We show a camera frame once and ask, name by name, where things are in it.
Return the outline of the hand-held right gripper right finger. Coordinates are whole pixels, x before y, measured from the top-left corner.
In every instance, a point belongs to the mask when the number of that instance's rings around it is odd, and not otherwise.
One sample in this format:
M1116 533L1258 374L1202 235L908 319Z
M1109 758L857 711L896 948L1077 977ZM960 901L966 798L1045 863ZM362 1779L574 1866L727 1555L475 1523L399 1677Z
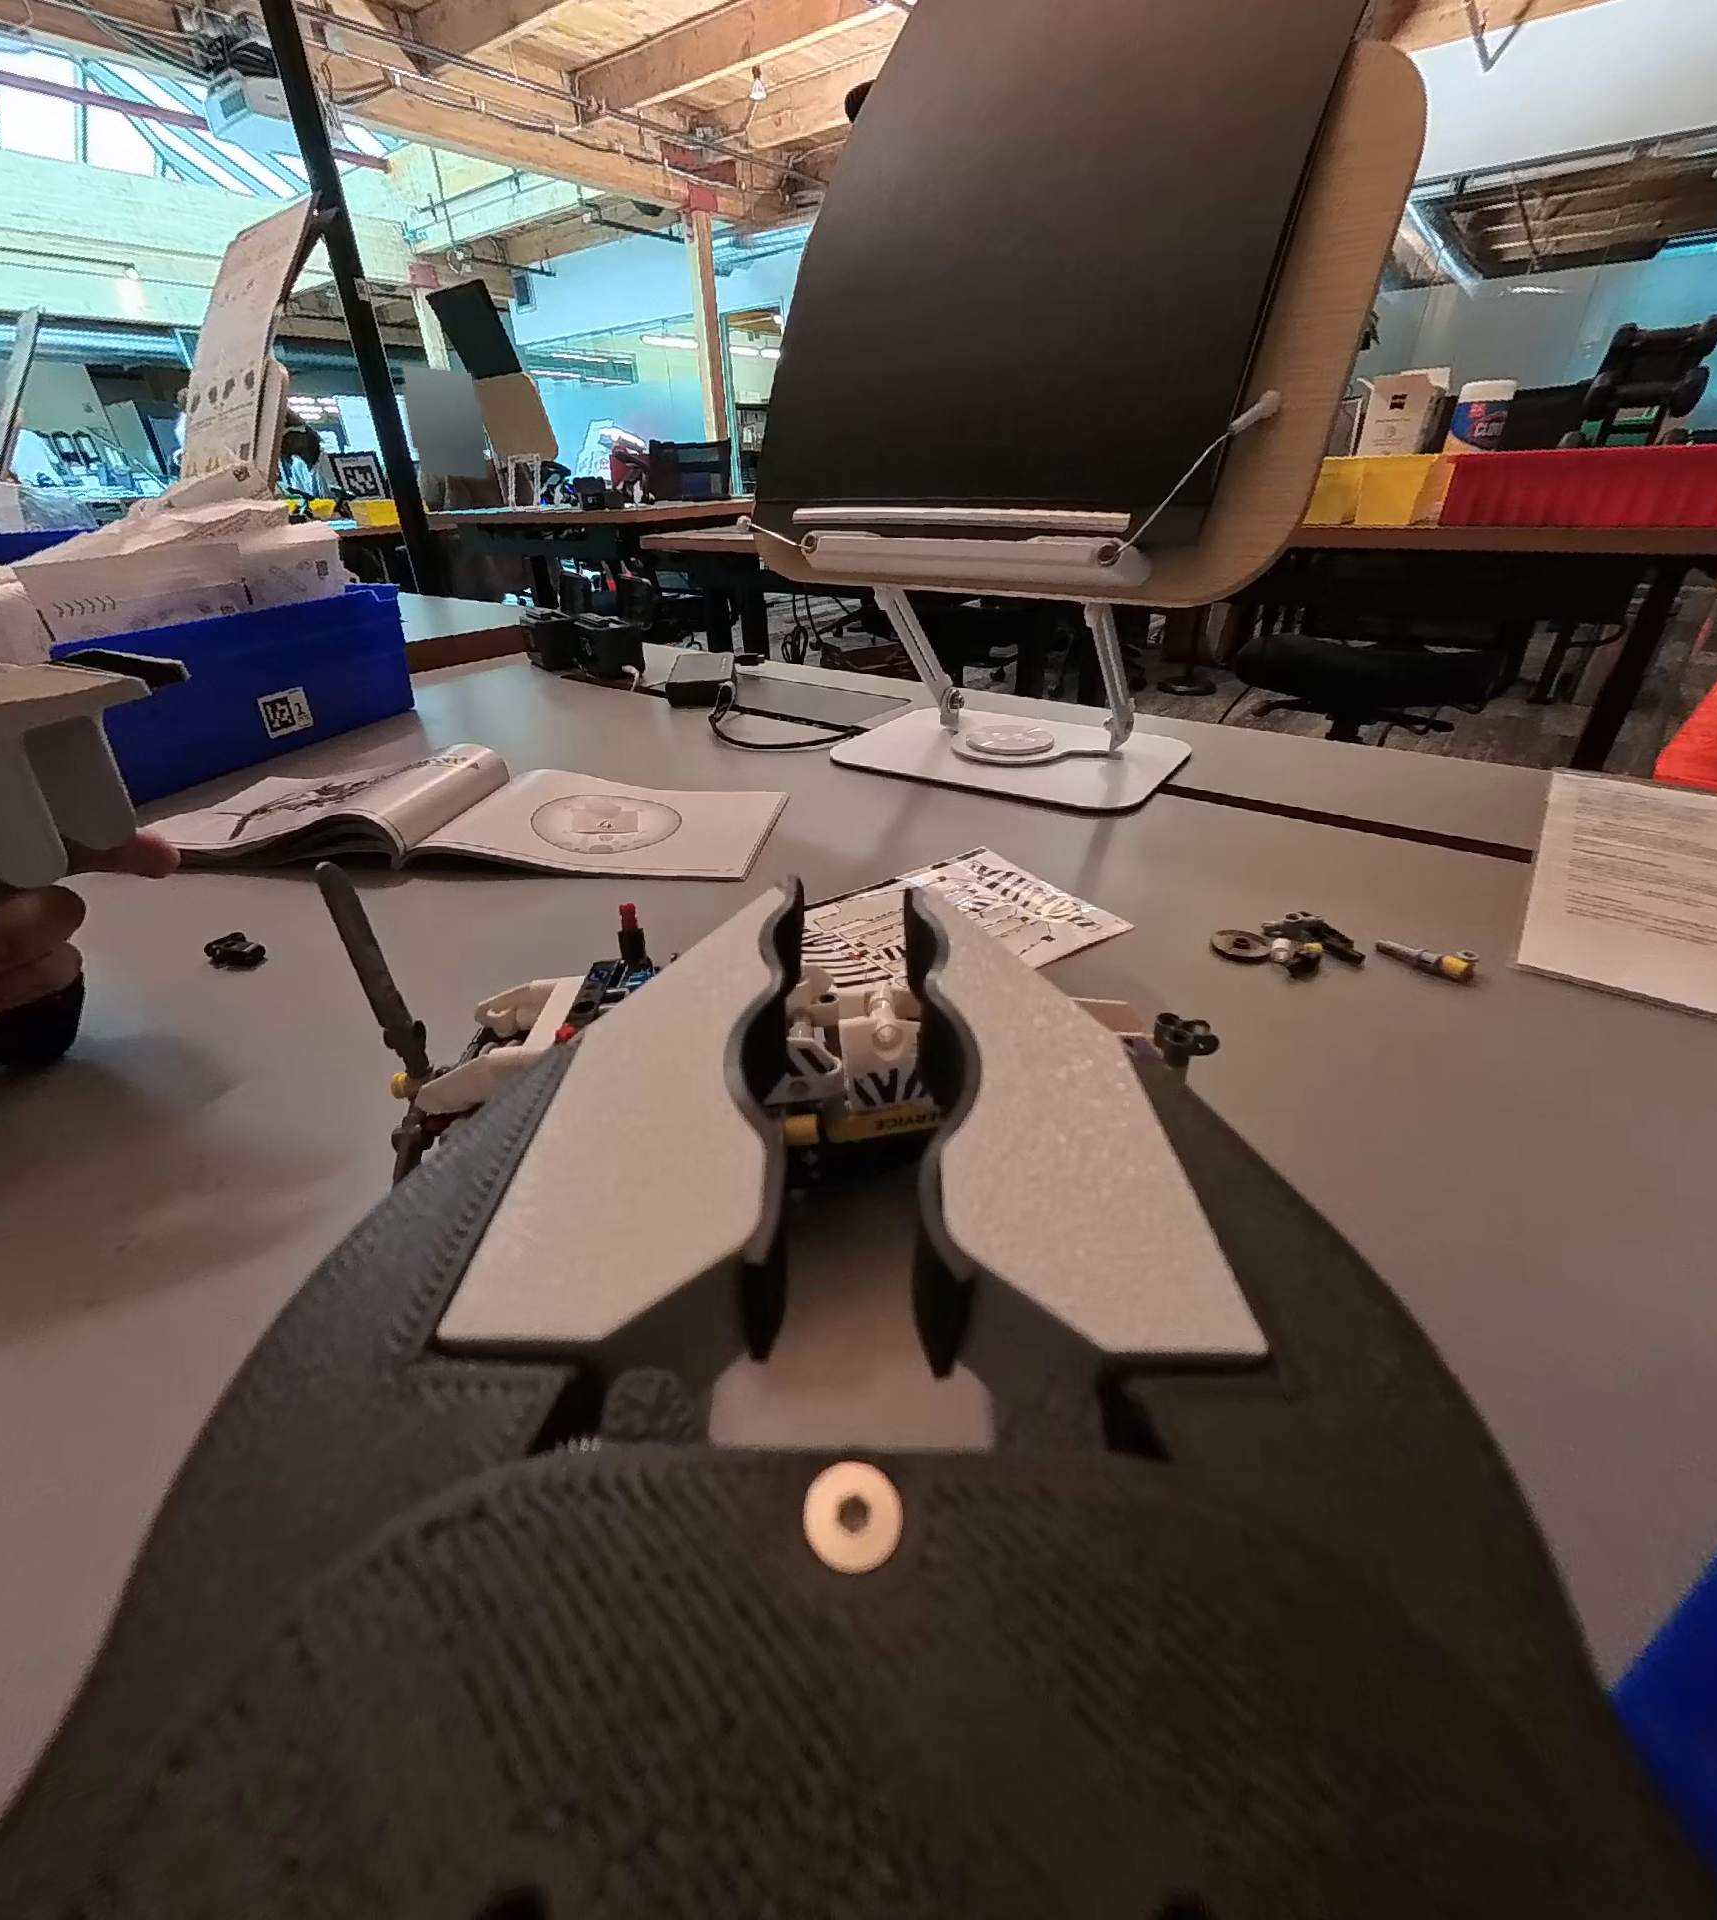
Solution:
M1151 1060L933 887L904 894L919 1071L913 1301L930 1370L1250 1371L1268 1341L1148 1090Z

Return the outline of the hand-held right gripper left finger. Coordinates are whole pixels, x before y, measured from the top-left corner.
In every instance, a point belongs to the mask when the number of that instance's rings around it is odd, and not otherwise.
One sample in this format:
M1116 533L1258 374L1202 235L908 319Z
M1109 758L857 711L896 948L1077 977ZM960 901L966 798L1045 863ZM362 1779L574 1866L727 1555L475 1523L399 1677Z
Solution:
M437 1324L451 1353L732 1364L787 1305L803 886L750 900L568 1047Z

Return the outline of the white black lego model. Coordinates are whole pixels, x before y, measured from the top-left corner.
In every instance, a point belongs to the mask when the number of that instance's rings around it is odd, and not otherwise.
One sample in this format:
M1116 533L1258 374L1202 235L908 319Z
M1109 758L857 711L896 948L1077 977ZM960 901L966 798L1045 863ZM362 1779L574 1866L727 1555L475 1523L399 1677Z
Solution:
M578 1039L660 977L669 962L648 955L635 908L617 913L616 954L486 995L474 1032L446 1063L394 981L350 875L313 865L313 884L398 1071L389 1132L389 1181L399 1183L486 1097L562 1044ZM939 1104L919 1067L919 997L907 976L840 986L800 960L782 1015L782 1057L766 1109L779 1117L792 1178L803 1187L858 1178L903 1162L939 1124Z

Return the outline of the blue plastic bin with tag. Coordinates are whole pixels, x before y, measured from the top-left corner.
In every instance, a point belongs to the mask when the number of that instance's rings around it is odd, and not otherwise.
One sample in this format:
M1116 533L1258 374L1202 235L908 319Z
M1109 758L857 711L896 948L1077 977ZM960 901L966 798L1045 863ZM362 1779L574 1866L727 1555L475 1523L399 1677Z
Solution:
M53 662L93 651L175 660L185 678L104 711L126 791L154 804L414 706L398 591L354 584L330 597L77 639Z

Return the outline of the striped sticker sheet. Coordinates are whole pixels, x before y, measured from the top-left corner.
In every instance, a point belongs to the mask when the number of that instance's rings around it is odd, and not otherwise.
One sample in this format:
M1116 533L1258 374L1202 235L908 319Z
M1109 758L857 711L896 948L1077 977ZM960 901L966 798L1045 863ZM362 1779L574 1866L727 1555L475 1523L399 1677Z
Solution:
M843 987L901 977L904 896L934 892L1033 970L1132 932L1132 923L988 847L928 862L805 909L803 962Z

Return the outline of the open instruction booklet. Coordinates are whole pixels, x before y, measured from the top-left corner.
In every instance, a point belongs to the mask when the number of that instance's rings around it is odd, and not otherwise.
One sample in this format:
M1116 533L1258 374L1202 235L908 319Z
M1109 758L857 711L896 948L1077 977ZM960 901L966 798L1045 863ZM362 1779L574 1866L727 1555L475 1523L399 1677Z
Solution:
M514 774L499 754L462 743L330 778L263 778L152 829L185 865L204 867L354 856L392 870L455 860L569 878L739 882L787 802L777 789Z

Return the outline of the black metal pole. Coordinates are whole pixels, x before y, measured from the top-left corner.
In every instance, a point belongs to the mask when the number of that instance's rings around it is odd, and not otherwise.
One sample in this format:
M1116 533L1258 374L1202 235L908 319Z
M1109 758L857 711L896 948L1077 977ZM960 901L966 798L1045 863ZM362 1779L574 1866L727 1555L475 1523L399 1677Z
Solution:
M325 125L294 4L260 2L256 8L284 92L297 156L312 190L315 228L340 296L344 330L372 415L380 464L389 484L410 587L424 596L443 596L446 565L421 503L389 375L388 349L370 305L364 262L341 194L333 137Z

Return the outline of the black office chair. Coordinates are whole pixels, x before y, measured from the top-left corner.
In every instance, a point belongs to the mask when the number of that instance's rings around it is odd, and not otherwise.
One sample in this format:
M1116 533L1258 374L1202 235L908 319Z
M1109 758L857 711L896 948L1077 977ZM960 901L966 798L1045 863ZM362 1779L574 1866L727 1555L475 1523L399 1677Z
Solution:
M1231 672L1254 714L1308 714L1327 739L1386 743L1392 731L1416 737L1452 731L1452 714L1480 714L1516 678L1505 648L1436 646L1388 638L1254 631L1231 655Z

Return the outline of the dark table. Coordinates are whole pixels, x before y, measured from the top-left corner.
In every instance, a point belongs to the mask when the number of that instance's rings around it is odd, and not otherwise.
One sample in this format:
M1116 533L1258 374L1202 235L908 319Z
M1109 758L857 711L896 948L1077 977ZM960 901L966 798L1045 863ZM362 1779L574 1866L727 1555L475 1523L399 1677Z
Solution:
M425 524L468 550L519 559L529 574L531 605L555 608L562 561L628 564L642 555L645 537L726 530L751 509L754 499L743 493L616 508L463 508L427 511Z

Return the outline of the printed paper sheet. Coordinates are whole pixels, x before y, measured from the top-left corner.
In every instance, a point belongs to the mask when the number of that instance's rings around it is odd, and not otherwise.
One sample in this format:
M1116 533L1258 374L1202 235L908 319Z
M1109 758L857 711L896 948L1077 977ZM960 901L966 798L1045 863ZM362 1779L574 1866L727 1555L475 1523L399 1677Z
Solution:
M1552 774L1516 965L1717 1020L1717 793Z

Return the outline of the wooden table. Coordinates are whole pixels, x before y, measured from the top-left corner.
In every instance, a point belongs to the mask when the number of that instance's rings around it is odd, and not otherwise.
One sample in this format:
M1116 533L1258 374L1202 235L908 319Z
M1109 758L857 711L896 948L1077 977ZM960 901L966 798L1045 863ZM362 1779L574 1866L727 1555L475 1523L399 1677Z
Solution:
M1266 618L1476 621L1523 662L1527 624L1605 625L1616 654L1568 765L1603 772L1627 727L1687 578L1717 582L1717 530L1533 526L1305 526L1254 584L1229 591L1224 662Z

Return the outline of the white cardboard box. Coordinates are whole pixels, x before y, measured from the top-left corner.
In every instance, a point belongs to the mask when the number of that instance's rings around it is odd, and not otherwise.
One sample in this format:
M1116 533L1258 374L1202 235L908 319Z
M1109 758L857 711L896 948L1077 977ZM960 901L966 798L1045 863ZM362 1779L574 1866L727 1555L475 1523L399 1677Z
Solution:
M1436 453L1454 408L1448 367L1415 367L1367 381L1352 441L1357 458Z

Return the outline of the red plastic bin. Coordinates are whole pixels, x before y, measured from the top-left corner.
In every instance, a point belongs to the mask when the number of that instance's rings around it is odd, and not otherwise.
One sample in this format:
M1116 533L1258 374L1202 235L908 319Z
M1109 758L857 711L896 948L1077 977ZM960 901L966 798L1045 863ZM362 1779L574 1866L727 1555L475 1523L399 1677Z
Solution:
M1459 453L1439 524L1717 532L1717 443Z

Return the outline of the black flat panel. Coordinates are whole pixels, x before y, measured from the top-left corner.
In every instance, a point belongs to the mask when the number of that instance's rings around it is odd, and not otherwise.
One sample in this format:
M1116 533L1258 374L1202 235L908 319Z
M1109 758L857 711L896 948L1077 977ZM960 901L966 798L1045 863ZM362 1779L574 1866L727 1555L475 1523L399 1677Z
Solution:
M773 561L1125 599L1199 540L1367 12L914 4L800 257Z

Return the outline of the wooden metal reading stand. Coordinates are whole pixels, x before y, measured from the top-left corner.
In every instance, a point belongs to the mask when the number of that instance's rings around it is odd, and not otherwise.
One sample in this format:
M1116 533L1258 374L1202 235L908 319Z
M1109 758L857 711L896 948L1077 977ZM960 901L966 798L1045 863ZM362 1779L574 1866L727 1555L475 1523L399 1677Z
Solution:
M1116 612L1222 602L1300 530L1426 135L1420 72L1367 30L1367 8L1204 532L1157 557L1132 596L803 580L773 561L750 522L759 557L790 582L870 590L925 685L923 704L846 737L833 764L1094 814L1143 806L1185 764L1174 735L1134 735Z

